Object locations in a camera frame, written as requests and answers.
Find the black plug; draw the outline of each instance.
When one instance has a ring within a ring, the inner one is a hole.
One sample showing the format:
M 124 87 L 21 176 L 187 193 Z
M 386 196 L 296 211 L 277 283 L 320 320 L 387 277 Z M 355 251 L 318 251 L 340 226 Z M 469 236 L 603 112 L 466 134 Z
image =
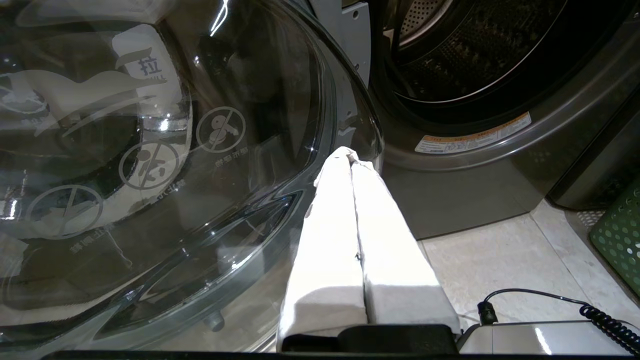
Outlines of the black plug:
M 498 316 L 493 310 L 493 305 L 488 301 L 478 303 L 478 315 L 480 316 L 481 325 L 491 325 L 494 322 L 498 322 Z

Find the sticker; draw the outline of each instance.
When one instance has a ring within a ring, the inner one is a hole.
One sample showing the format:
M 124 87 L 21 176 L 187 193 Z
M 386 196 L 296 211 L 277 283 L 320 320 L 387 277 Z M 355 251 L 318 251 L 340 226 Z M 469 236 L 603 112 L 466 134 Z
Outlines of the sticker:
M 240 143 L 245 128 L 246 122 L 240 111 L 230 106 L 220 106 L 200 119 L 196 139 L 205 151 L 227 152 Z
M 415 151 L 423 154 L 455 154 L 457 152 L 469 151 L 498 142 L 524 129 L 529 124 L 531 124 L 531 116 L 527 111 L 506 124 L 477 134 L 455 138 L 425 135 L 418 143 L 418 146 L 415 147 Z
M 138 97 L 145 98 L 140 102 L 146 110 L 144 113 L 163 112 L 162 108 L 177 104 L 182 99 L 178 74 L 162 38 L 153 27 L 138 25 L 117 34 L 113 37 L 112 46 L 120 57 L 117 67 L 124 65 L 135 79 L 159 82 L 136 89 Z

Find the washing machine door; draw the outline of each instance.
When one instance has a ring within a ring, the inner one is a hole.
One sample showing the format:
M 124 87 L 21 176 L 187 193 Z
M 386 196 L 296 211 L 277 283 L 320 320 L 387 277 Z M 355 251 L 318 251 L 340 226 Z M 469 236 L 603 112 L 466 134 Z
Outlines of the washing machine door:
M 325 157 L 381 154 L 330 37 L 267 0 L 4 1 L 0 33 L 0 357 L 264 346 Z

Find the coiled cable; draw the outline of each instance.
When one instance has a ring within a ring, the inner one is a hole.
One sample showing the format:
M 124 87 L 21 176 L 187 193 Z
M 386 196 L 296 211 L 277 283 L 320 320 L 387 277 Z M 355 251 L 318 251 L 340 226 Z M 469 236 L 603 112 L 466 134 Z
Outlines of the coiled cable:
M 607 315 L 604 311 L 601 311 L 598 308 L 592 306 L 588 302 L 575 300 L 551 293 L 545 293 L 543 291 L 510 288 L 497 290 L 493 293 L 490 293 L 486 298 L 484 298 L 484 301 L 478 303 L 478 315 L 480 316 L 480 324 L 488 325 L 498 321 L 495 310 L 493 309 L 493 305 L 489 302 L 489 299 L 501 293 L 511 292 L 542 295 L 582 305 L 582 307 L 580 307 L 580 315 L 589 319 L 591 323 L 593 323 L 593 325 L 598 327 L 608 337 L 610 337 L 613 341 L 630 352 L 632 355 L 640 357 L 640 336 L 624 326 L 621 322 Z

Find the warning symbol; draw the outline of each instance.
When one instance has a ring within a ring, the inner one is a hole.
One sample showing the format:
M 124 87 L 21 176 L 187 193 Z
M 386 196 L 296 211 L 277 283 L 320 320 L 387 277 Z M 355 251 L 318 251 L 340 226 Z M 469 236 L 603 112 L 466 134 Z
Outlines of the warning symbol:
M 102 214 L 102 197 L 82 185 L 53 188 L 38 196 L 27 209 L 27 222 L 39 236 L 50 240 L 72 238 L 90 229 Z M 44 215 L 34 218 L 34 212 Z
M 246 122 L 240 111 L 230 106 L 220 106 L 200 119 L 196 139 L 206 151 L 227 152 L 240 143 L 245 128 Z
M 136 162 L 133 174 L 124 174 L 125 162 L 131 157 Z M 123 183 L 136 190 L 150 190 L 173 179 L 179 170 L 178 152 L 169 144 L 160 141 L 141 142 L 129 149 L 122 159 L 118 171 Z

